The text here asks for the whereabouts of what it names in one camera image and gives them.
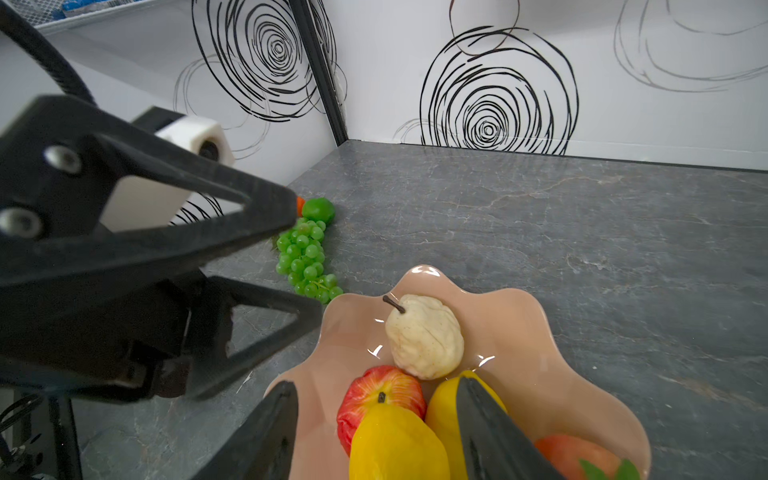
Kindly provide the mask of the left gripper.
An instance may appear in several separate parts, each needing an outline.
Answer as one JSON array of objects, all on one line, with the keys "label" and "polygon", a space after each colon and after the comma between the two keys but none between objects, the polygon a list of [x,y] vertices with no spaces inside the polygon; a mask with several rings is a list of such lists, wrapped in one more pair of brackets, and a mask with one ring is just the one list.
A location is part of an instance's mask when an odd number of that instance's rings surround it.
[{"label": "left gripper", "polygon": [[[1,137],[1,204],[23,217],[1,237],[2,286],[136,288],[292,226],[295,194],[233,163],[212,120],[152,132],[73,97],[36,99]],[[193,270],[45,326],[3,323],[1,384],[105,402],[208,399],[322,315],[315,299]]]}]

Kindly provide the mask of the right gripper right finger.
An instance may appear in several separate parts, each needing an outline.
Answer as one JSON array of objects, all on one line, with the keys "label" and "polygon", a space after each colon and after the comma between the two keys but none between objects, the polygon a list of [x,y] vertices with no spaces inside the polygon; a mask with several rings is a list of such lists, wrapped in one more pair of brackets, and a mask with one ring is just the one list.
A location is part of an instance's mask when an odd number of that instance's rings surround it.
[{"label": "right gripper right finger", "polygon": [[470,479],[562,478],[479,381],[460,380],[456,406]]}]

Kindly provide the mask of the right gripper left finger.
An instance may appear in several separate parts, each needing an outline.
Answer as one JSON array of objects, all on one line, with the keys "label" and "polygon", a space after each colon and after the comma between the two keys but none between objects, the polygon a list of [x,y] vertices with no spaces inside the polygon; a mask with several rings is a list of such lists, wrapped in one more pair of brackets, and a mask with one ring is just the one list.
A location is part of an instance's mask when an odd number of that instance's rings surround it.
[{"label": "right gripper left finger", "polygon": [[279,382],[193,479],[289,478],[298,413],[295,385]]}]

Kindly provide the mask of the yellow fake pear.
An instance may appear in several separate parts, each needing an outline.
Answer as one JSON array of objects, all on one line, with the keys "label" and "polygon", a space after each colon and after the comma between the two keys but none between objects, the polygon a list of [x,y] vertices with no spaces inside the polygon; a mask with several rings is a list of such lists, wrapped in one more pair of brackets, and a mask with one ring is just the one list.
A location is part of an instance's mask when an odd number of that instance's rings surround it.
[{"label": "yellow fake pear", "polygon": [[436,434],[414,412],[374,406],[351,443],[350,479],[448,479],[449,461]]}]

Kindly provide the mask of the pink wavy fruit bowl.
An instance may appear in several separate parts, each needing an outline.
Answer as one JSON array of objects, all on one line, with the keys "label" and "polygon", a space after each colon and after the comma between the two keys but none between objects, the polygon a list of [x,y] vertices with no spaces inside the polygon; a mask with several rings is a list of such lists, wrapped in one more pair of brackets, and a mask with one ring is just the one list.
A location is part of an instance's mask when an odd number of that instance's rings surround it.
[{"label": "pink wavy fruit bowl", "polygon": [[[648,477],[648,436],[619,399],[574,371],[561,355],[542,305],[515,288],[487,293],[461,289],[437,268],[418,265],[389,291],[434,297],[459,320],[465,339],[460,371],[475,371],[501,398],[531,440],[569,434],[630,460]],[[391,311],[380,297],[346,293],[326,307],[312,354],[277,382],[293,383],[298,423],[290,476],[345,479],[348,457],[337,438],[336,415],[352,381],[393,361],[385,334]]]}]

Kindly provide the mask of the red fake strawberry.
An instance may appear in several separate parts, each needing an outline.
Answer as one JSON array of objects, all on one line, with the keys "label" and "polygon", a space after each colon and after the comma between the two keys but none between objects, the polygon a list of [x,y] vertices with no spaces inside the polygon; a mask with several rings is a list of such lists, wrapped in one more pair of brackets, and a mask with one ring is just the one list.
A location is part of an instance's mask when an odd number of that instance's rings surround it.
[{"label": "red fake strawberry", "polygon": [[629,459],[575,436],[554,434],[534,446],[565,479],[642,479]]}]

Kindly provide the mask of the yellow fake lemon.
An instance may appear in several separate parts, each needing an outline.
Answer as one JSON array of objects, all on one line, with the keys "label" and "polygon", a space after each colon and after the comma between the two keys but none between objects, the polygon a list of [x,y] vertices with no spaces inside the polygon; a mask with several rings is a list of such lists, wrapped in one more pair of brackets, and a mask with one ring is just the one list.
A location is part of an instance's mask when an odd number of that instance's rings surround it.
[{"label": "yellow fake lemon", "polygon": [[507,413],[507,408],[499,395],[471,370],[465,370],[457,377],[443,381],[437,387],[429,401],[425,423],[436,434],[447,452],[451,480],[468,479],[456,405],[461,378],[477,380],[502,410]]}]

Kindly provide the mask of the red fake apple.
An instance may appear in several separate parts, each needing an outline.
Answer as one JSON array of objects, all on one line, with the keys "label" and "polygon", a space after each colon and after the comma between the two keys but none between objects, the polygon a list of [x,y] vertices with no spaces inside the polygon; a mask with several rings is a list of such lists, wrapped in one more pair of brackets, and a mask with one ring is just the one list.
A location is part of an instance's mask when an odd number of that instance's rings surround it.
[{"label": "red fake apple", "polygon": [[389,404],[425,418],[427,402],[420,381],[392,365],[372,367],[356,378],[345,393],[336,416],[337,437],[347,455],[359,424],[369,410]]}]

